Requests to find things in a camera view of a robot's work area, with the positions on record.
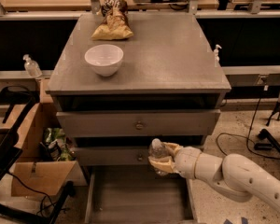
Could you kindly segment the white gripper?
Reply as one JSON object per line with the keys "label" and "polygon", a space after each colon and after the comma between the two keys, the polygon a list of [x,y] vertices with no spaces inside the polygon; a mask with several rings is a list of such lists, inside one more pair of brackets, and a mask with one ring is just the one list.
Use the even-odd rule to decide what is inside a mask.
{"label": "white gripper", "polygon": [[176,143],[164,142],[163,144],[168,153],[175,157],[175,162],[171,156],[160,159],[149,156],[149,163],[165,173],[177,173],[186,179],[194,179],[196,162],[202,152],[198,148],[182,147]]}

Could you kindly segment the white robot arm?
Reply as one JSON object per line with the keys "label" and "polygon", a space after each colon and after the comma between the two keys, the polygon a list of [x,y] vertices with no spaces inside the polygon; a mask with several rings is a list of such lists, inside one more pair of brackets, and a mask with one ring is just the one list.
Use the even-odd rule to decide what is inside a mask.
{"label": "white robot arm", "polygon": [[148,161],[161,175],[201,180],[239,203],[256,196],[280,213],[280,181],[243,155],[220,158],[195,147],[154,139],[148,148]]}

